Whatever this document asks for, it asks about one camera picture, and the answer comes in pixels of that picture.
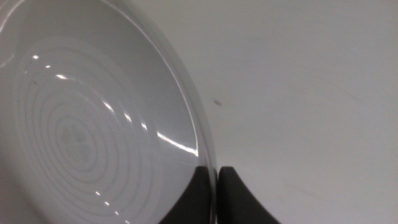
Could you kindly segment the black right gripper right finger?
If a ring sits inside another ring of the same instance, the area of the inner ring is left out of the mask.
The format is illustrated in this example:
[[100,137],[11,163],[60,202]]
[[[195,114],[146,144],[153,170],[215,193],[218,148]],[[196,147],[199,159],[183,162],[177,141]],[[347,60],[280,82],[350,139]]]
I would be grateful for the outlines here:
[[217,222],[221,224],[280,224],[253,196],[233,167],[218,175]]

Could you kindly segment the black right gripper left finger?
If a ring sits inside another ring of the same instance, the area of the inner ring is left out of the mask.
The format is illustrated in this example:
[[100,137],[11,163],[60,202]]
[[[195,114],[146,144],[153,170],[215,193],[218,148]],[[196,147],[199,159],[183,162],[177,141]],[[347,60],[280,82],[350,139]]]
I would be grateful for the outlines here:
[[183,194],[161,219],[160,224],[214,223],[212,189],[207,167],[195,168]]

